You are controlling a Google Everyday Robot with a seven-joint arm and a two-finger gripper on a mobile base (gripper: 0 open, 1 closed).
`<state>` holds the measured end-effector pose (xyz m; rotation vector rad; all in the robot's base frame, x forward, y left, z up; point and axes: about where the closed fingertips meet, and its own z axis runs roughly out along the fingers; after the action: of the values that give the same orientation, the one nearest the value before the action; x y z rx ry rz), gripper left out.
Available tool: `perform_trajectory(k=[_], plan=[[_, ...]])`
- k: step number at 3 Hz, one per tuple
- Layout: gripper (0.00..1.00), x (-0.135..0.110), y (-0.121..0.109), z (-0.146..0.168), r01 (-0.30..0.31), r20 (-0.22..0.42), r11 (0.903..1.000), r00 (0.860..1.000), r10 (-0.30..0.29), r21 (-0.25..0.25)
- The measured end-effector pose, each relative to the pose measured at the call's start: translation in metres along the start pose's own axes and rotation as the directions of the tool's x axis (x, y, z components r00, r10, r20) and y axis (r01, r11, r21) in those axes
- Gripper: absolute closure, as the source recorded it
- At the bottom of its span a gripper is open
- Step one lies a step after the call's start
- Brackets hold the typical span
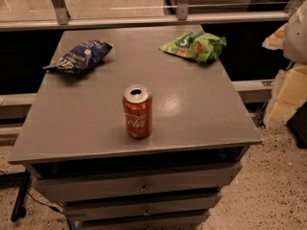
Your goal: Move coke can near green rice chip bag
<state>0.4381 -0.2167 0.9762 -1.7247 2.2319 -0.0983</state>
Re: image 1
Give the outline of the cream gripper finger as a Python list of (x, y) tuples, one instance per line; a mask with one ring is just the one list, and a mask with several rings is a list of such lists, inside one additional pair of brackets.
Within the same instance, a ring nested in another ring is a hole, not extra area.
[(263, 123), (276, 128), (285, 125), (307, 102), (307, 65), (296, 63), (288, 71), (279, 70), (272, 87)]
[(262, 46), (269, 50), (282, 50), (284, 47), (284, 34), (287, 24), (282, 25), (269, 37), (266, 37)]

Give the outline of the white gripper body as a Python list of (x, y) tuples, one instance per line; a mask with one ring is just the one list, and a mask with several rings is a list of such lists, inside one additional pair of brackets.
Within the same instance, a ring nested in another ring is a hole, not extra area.
[(285, 28), (283, 55), (295, 63), (307, 63), (307, 0), (291, 16)]

